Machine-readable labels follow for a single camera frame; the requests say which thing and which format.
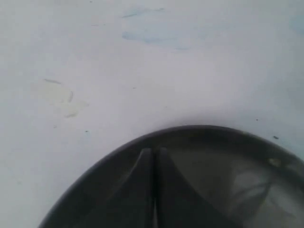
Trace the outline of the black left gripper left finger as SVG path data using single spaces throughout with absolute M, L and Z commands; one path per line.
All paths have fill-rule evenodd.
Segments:
M 82 228 L 152 228 L 154 216 L 154 153 L 141 150 L 119 189 L 80 223 Z

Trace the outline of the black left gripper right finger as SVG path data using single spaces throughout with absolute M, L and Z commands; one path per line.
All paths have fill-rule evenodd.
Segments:
M 166 148 L 154 155 L 154 199 L 159 228 L 236 228 L 183 177 Z

